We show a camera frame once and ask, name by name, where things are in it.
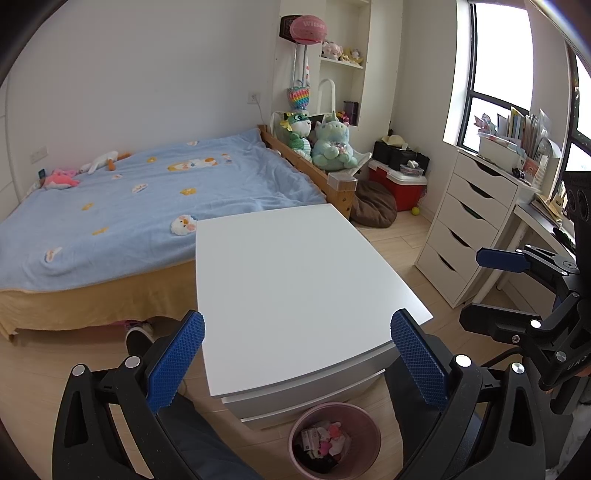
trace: pink trash can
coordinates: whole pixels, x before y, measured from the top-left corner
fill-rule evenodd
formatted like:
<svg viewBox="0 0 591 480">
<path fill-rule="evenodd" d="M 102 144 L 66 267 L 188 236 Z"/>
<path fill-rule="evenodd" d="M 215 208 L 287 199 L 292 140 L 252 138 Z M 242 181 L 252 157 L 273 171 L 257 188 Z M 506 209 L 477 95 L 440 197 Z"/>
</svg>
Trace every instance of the pink trash can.
<svg viewBox="0 0 591 480">
<path fill-rule="evenodd" d="M 317 473 L 306 468 L 295 457 L 294 439 L 303 429 L 313 424 L 328 420 L 339 421 L 341 428 L 351 438 L 346 456 L 329 473 Z M 311 480 L 353 480 L 365 473 L 374 464 L 382 445 L 382 435 L 369 414 L 355 405 L 348 403 L 323 403 L 305 412 L 290 431 L 288 448 L 290 458 L 299 473 Z"/>
</svg>

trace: black storage bin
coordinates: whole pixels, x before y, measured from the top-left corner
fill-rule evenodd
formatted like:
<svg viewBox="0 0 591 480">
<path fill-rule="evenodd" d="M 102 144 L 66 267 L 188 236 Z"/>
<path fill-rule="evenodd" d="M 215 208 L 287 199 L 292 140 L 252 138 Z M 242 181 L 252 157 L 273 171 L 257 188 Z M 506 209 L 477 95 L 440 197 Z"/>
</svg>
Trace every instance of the black storage bin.
<svg viewBox="0 0 591 480">
<path fill-rule="evenodd" d="M 406 165 L 409 160 L 418 163 L 425 173 L 429 165 L 429 157 L 413 150 L 401 150 L 400 148 L 388 145 L 385 142 L 377 141 L 374 145 L 374 159 L 387 165 L 393 170 L 400 171 L 400 165 Z"/>
</svg>

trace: bed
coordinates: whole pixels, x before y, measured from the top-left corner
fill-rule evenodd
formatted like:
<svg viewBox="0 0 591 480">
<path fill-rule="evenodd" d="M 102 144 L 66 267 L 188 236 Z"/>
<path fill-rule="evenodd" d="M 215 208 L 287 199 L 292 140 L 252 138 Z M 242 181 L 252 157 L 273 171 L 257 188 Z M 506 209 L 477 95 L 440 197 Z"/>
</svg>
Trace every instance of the bed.
<svg viewBox="0 0 591 480">
<path fill-rule="evenodd" d="M 115 165 L 78 175 L 77 187 L 34 192 L 0 223 L 4 337 L 180 320 L 196 305 L 196 221 L 324 202 L 348 218 L 353 198 L 264 126 Z"/>
</svg>

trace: yellow bed skirt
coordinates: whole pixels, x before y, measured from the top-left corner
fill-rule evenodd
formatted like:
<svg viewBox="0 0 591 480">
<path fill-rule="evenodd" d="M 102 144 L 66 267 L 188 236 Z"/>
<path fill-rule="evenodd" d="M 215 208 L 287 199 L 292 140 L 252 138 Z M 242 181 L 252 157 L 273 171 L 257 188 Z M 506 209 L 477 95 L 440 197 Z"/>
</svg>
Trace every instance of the yellow bed skirt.
<svg viewBox="0 0 591 480">
<path fill-rule="evenodd" d="M 197 309 L 195 262 L 54 292 L 0 291 L 0 334 L 17 329 L 75 330 L 162 315 L 181 320 Z"/>
</svg>

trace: white cooler lid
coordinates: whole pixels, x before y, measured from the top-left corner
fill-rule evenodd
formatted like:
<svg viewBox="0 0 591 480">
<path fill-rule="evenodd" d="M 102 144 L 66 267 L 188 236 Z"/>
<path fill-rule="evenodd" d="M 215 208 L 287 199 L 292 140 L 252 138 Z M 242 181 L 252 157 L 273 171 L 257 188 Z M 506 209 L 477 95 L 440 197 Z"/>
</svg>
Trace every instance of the white cooler lid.
<svg viewBox="0 0 591 480">
<path fill-rule="evenodd" d="M 387 165 L 384 165 L 383 163 L 381 163 L 377 160 L 371 160 L 369 162 L 369 168 L 371 168 L 372 170 L 377 170 L 378 168 L 380 168 L 381 170 L 385 170 L 387 172 L 387 174 L 386 174 L 387 179 L 393 181 L 394 183 L 396 183 L 398 185 L 426 185 L 427 184 L 427 178 L 425 177 L 425 175 L 421 175 L 420 177 L 414 177 L 412 175 L 405 175 L 403 173 L 400 173 L 399 171 L 391 169 Z"/>
</svg>

